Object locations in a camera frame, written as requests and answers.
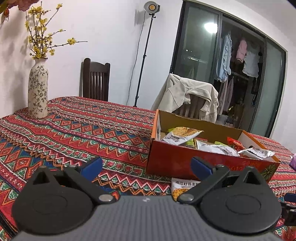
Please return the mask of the silver white snack packet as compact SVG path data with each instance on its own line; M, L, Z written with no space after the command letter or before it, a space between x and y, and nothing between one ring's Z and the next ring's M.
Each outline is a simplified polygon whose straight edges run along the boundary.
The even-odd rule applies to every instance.
M222 155L234 156L234 157L240 156L240 154L238 154L238 152L235 149L227 145L208 144L206 142L202 142L197 139L195 139L195 143L196 143L197 149L203 152L222 154Z

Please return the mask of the oat crisp packet on table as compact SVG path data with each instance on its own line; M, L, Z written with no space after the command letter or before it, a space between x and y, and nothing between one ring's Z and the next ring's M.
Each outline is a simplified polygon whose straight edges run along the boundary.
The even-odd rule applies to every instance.
M171 196L173 200L177 202L177 198L181 194L195 187L199 183L200 181L172 178L171 179Z

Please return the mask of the purple object on table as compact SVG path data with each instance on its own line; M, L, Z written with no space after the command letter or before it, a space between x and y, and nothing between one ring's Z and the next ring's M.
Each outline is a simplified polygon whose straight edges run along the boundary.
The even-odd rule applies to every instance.
M290 167L296 171L296 154L292 155L292 159L290 161Z

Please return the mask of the red patterned tablecloth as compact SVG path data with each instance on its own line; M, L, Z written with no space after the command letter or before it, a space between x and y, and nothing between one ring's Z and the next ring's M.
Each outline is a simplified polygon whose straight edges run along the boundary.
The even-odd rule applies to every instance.
M33 120L27 109L1 119L1 240L17 233L11 207L41 165L61 169L103 159L97 184L111 192L168 195L168 178L148 175L154 112L86 99L49 101L47 117Z

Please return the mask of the wooden chair with jacket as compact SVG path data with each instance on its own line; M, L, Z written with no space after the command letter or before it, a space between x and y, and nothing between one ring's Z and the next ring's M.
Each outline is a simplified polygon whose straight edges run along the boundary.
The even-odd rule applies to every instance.
M174 114L199 120L200 110L204 106L204 104L204 99L195 95L190 95L190 103L184 102L181 107L174 111Z

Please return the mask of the beige jacket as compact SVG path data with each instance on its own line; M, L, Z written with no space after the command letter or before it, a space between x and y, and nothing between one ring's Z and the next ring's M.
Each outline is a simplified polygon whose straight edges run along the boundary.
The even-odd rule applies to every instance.
M159 109L172 113L184 103L191 104L193 96L199 101L204 101L198 110L199 119L215 123L219 106L218 91L215 87L207 82L180 77L172 73L167 76L151 110Z

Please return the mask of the dark wooden chair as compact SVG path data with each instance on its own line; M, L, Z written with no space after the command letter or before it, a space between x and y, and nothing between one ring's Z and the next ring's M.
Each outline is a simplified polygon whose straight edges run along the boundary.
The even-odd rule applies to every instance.
M110 63L101 64L85 58L82 68L83 97L108 101Z

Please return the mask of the floral ceramic vase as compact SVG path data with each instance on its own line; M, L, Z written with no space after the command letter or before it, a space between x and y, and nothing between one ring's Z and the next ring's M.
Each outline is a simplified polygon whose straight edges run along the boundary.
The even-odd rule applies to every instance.
M32 119L45 118L48 115L48 69L47 59L35 59L30 70L28 82L28 115Z

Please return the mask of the light blue hanging shirt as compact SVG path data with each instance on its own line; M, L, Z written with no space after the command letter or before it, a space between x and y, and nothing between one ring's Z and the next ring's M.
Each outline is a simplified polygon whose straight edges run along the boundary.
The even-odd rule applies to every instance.
M229 31L221 39L219 44L218 61L216 65L216 79L220 82L225 82L231 75L230 60L232 54L232 39Z

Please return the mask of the white hanging top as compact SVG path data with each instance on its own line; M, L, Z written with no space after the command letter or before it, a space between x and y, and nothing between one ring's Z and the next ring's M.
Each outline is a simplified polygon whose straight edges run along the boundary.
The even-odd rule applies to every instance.
M253 48L251 45L247 46L246 56L244 58L244 67L242 72L249 77L257 78L259 72L259 51L260 48Z

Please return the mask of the black framed glass door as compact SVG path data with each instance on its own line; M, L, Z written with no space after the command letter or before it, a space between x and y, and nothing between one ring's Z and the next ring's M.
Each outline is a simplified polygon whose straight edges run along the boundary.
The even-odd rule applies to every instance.
M231 75L216 79L219 44L231 32ZM259 47L258 77L242 72L236 60L241 39ZM183 1L170 72L212 84L218 91L217 122L271 137L280 109L287 53L254 27L205 4Z

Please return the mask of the pink hanging garment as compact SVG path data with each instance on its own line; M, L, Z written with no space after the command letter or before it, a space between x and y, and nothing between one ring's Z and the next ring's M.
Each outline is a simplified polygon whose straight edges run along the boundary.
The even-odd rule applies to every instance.
M237 49L237 53L236 53L236 60L242 63L244 61L246 53L247 53L247 42L245 39L241 39Z

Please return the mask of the yellow flower branches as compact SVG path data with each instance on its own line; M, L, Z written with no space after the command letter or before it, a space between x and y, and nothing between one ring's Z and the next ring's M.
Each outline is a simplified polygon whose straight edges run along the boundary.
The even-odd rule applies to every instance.
M78 41L74 37L67 39L63 44L54 44L53 37L56 34L63 33L66 30L58 29L54 32L48 32L48 25L53 20L55 15L63 7L62 3L57 4L55 12L50 18L46 15L50 10L45 10L40 4L39 6L30 7L26 13L25 28L28 32L28 43L30 46L30 56L34 60L47 59L47 55L55 55L55 49L58 47L72 46L77 43L83 43Z

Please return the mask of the studio light on stand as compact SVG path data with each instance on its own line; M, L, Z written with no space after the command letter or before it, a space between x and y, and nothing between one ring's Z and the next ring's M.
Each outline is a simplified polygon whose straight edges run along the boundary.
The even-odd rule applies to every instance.
M148 1L144 5L144 12L147 13L151 17L151 20L150 20L150 24L149 24L149 30L147 33L147 39L145 42L144 54L142 57L142 64L141 64L139 79L138 79L138 84L137 84L137 92L136 92L135 101L134 101L134 105L133 105L134 107L137 107L137 101L139 99L140 84L142 81L142 74L143 74L143 70L144 70L145 59L147 57L147 48L148 48L148 44L149 44L149 38L151 35L152 23L153 23L153 20L156 18L155 14L158 13L159 11L160 11L160 5L157 4L155 1Z

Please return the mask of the pink artificial flower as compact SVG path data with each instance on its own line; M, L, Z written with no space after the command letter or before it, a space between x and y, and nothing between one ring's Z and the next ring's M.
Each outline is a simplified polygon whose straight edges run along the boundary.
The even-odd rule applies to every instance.
M20 11L26 11L29 7L39 0L1 0L1 20L8 21L10 15L10 9L17 6Z

